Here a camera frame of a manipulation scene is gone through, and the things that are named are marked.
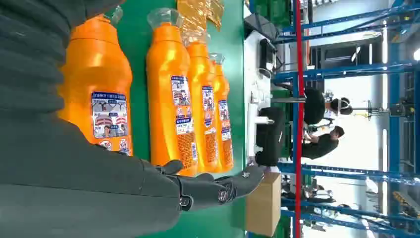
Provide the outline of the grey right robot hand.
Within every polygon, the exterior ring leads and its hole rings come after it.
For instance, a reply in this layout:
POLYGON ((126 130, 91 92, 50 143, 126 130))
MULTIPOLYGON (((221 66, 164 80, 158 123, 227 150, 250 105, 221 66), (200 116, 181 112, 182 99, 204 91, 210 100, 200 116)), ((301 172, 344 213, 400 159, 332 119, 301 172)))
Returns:
POLYGON ((134 238, 172 229, 183 212, 220 207, 261 183, 256 166, 222 178, 177 175, 91 144, 54 114, 0 114, 3 238, 134 238))

